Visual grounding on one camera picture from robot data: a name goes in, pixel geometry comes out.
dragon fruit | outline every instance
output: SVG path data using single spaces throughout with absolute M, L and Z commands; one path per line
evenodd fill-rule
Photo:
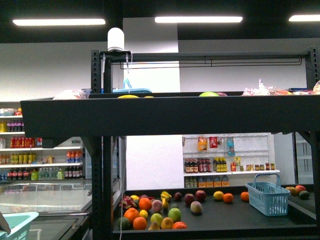
M 122 202 L 119 204 L 120 207 L 124 209 L 129 208 L 136 208 L 137 205 L 135 204 L 134 200 L 130 196 L 123 195 Z

glass freezer lid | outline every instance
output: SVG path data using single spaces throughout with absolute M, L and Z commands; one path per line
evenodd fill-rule
M 78 212 L 84 211 L 92 200 L 86 183 L 17 183 L 0 194 L 0 211 L 21 212 Z

green basket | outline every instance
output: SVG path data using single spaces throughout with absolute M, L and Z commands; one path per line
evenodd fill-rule
M 261 175 L 276 175 L 276 184 L 257 182 Z M 260 173 L 253 182 L 245 184 L 249 192 L 249 203 L 266 216 L 283 216 L 288 214 L 288 197 L 290 191 L 281 187 L 280 176 L 276 173 Z
M 5 231 L 0 231 L 0 240 L 28 240 L 31 221 L 38 215 L 34 211 L 3 214 L 11 233 L 8 235 Z

white wall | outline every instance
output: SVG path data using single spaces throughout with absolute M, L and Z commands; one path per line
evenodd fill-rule
M 288 52 L 303 51 L 310 46 L 318 46 L 320 38 L 180 40 L 178 43 L 179 52 Z M 245 88 L 258 88 L 259 78 L 265 86 L 280 89 L 305 88 L 307 86 L 305 62 L 303 60 L 301 65 L 295 66 L 180 68 L 182 92 L 243 91 Z M 292 184 L 295 178 L 291 135 L 277 134 L 274 144 L 275 162 L 281 171 L 281 182 Z
M 133 58 L 135 53 L 178 52 L 177 25 L 125 18 L 123 31 L 125 49 L 133 52 Z M 124 70 L 124 76 L 133 88 L 180 92 L 179 68 L 132 69 L 130 74 Z M 128 190 L 183 188 L 182 136 L 128 136 L 126 176 Z
M 54 97 L 91 87 L 91 50 L 107 42 L 0 44 L 0 102 Z

fluorescent light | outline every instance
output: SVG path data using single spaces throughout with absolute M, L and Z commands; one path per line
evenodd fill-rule
M 70 26 L 70 25 L 103 25 L 104 19 L 15 19 L 18 26 Z
M 158 16 L 156 23 L 240 23 L 241 16 Z
M 318 22 L 320 15 L 293 15 L 289 19 L 290 22 Z

